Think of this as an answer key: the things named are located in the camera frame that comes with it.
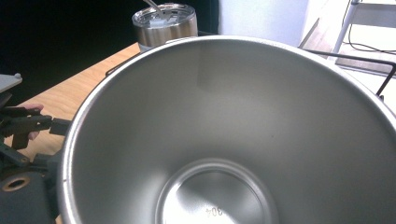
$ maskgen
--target table surface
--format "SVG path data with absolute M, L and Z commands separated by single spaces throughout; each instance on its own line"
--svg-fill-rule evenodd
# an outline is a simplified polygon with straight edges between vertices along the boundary
M 43 91 L 24 102 L 23 105 L 42 104 L 44 105 L 44 109 L 41 112 L 42 115 L 71 120 L 88 94 L 105 78 L 106 72 L 139 52 L 138 45 L 133 44 L 64 82 Z M 6 144 L 10 146 L 11 141 L 12 138 L 6 139 Z M 63 141 L 63 136 L 50 134 L 49 131 L 42 131 L 34 141 L 29 142 L 26 149 L 21 149 L 20 152 L 31 160 L 36 153 L 53 155 L 61 149 Z

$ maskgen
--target floor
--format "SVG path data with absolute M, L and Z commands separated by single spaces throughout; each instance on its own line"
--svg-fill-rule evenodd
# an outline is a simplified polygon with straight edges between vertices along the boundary
M 376 3 L 396 4 L 394 0 L 376 0 Z M 321 16 L 318 20 L 317 27 L 312 34 L 301 45 L 302 49 L 313 49 L 330 52 L 334 46 L 338 34 L 343 24 L 343 18 L 348 6 L 348 0 L 335 1 L 328 0 L 322 9 Z M 339 53 L 362 58 L 378 59 L 396 63 L 396 29 L 364 25 L 352 25 L 352 29 L 346 33 L 344 44 L 341 46 Z M 348 40 L 352 43 L 360 43 L 374 47 L 376 49 L 392 50 L 391 54 L 384 52 L 368 52 L 353 49 Z M 361 46 L 355 46 L 359 49 L 367 49 Z M 335 59 L 331 63 L 343 66 L 345 71 L 356 78 L 360 83 L 365 85 L 370 91 L 377 92 L 379 86 L 385 80 L 385 76 L 390 72 L 389 65 L 378 63 L 363 63 L 345 59 Z M 396 113 L 396 77 L 394 77 L 382 94 L 385 96 L 385 104 Z

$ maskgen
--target metal pot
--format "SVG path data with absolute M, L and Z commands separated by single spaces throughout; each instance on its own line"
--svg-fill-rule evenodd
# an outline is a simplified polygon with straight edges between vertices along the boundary
M 60 175 L 64 223 L 396 223 L 396 121 L 315 55 L 198 37 L 100 83 Z

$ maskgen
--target stainless steel tumbler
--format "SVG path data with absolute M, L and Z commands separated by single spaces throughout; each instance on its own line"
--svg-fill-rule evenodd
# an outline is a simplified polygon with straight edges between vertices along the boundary
M 198 36 L 193 7 L 173 3 L 158 7 L 163 16 L 153 7 L 148 7 L 136 12 L 132 17 L 141 51 L 158 47 L 169 40 Z

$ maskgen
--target clear plastic lid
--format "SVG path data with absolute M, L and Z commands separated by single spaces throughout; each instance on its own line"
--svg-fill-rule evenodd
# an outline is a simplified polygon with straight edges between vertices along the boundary
M 158 12 L 148 7 L 132 16 L 135 26 L 143 28 L 160 28 L 181 24 L 195 16 L 193 7 L 181 4 L 164 4 L 158 6 L 163 13 L 163 19 Z

